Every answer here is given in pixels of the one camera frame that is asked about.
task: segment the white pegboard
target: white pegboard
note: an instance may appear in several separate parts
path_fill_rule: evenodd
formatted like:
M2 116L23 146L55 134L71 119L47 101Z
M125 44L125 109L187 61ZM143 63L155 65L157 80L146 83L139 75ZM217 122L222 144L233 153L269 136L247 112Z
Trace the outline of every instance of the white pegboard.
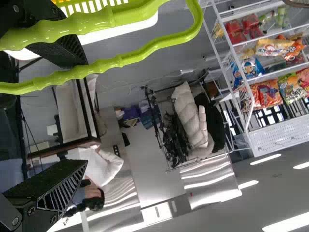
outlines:
M262 156L309 141L309 114L249 132L254 156Z

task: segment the basket handle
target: basket handle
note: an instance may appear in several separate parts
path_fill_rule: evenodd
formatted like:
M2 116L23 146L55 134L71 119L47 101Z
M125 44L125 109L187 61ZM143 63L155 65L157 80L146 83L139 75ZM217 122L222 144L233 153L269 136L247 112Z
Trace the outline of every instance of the basket handle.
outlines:
M21 95L36 90L42 90L51 85L62 85L66 81L72 79L83 79L92 73L104 73L111 68L123 67L128 64L140 62L158 49L185 43L198 34L203 23L203 12L197 0L186 0L186 3L194 18L194 23L185 31L158 37L151 40L140 49L117 55L110 59L99 59L89 65L77 65L67 71L56 71L49 76L35 77L30 81L21 83L0 82L0 93Z

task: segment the red snack bag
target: red snack bag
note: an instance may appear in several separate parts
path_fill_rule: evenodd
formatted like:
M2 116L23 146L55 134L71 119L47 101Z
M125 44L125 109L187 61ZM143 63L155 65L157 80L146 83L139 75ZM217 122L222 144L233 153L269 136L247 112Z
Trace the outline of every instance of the red snack bag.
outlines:
M304 68L296 72L297 83L301 86L309 96L309 68Z
M256 27L259 24L259 19L255 14L250 14L243 17L242 24L245 30L245 34L247 34L250 28Z
M303 45L301 38L298 38L292 46L288 47L283 53L282 57L288 61L290 59L293 59L293 57L296 57L299 55L299 53L304 50L306 46Z
M254 96L254 107L261 107L261 102L260 102L260 98L259 98L259 91L258 91L257 87L258 87L258 84L251 85L250 89L251 89L253 96Z
M305 62L305 58L303 56L303 54L299 53L298 56L292 56L289 58L289 60L286 61L286 66L290 67L290 66L294 66L297 64L302 64Z
M259 99L259 92L258 92L258 84L250 85L250 89L252 91L252 94L254 96L254 110L261 107L261 102ZM241 94L247 94L247 89L244 87L239 87L234 90L235 92L242 92ZM248 112L250 109L250 106L252 104L251 98L246 98L244 101L241 102L241 110L243 112Z
M245 35L242 32L236 32L235 34L229 35L232 44L238 44L240 42L247 41Z
M258 27L253 27L249 30L250 38L255 39L261 36L264 36L264 34L261 32L261 30Z
M278 79L261 82L257 85L260 103L263 108L283 103L278 89Z
M237 20L229 21L225 25L226 31L229 35L234 34L238 31L242 31L241 25Z

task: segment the wire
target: wire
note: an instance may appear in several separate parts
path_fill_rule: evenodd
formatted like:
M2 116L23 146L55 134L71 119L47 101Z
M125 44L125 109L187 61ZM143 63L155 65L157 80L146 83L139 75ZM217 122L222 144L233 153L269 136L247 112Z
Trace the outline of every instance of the wire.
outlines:
M27 123L27 121L26 121L26 118L25 118L25 115L24 115L24 112L23 112L22 109L21 109L21 113L22 113L22 115L23 115L23 120L24 120L24 123L25 123L25 128L26 128L26 125L27 125L27 127L28 127L28 129L29 129L29 132L30 132L30 135L31 135L31 137L32 137L32 139L33 139L33 142L34 142L34 144L35 144L37 150L39 151L39 147L38 147L37 143L36 143L35 140L34 140L32 131L31 131L31 129L30 129L30 127L29 127L29 125L28 125L28 123ZM42 169L42 171L43 171L43 164L42 164L41 156L39 156L39 158L40 158L40 163L41 163L41 169Z

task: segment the person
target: person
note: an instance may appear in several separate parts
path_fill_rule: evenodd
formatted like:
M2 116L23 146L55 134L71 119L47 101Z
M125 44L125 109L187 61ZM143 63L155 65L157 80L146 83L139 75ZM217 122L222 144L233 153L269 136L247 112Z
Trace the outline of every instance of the person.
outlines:
M92 103L94 103L95 98L97 77L98 74L96 73L86 77ZM94 122L83 81L81 81L81 89L91 133L92 136L96 137ZM63 142L67 143L85 138L87 132L76 81L67 81L63 85L57 86L56 99ZM100 135L102 135L102 131L104 130L102 127L104 126L102 126L102 119L99 116L97 117L97 122ZM65 216L71 217L77 212L84 211L87 207L93 211L101 210L104 206L104 191L102 187L107 185L120 171L124 163L123 159L114 153L104 151L100 146L96 149L78 148L77 152L69 151L69 158L88 160L85 179L90 180L90 185L85 187L84 193L79 192L77 194L79 201L73 199L73 202L76 201L74 202L75 207L68 210Z
M94 102L97 77L97 74L92 74L87 77L91 102ZM82 85L82 92L91 132L95 136L94 123L92 117L90 117L90 107L88 101L86 101L87 97L84 85ZM64 143L86 137L84 116L76 81L68 81L61 86L57 86L56 98ZM124 163L123 159L111 152L104 151L100 146L96 149L77 148L74 151L69 151L68 158L88 160L83 177L83 179L88 180L88 184L77 190L72 201L73 208L69 209L64 216L71 217L77 212L84 211L87 207L93 211L101 210L105 201L102 187L108 184L120 171ZM23 181L21 165L22 159L0 161L0 175L3 177L0 192L5 192ZM45 170L52 165L53 163L44 164L43 169ZM32 171L28 171L29 177L33 176L34 173L42 171L41 166L34 166L32 169Z

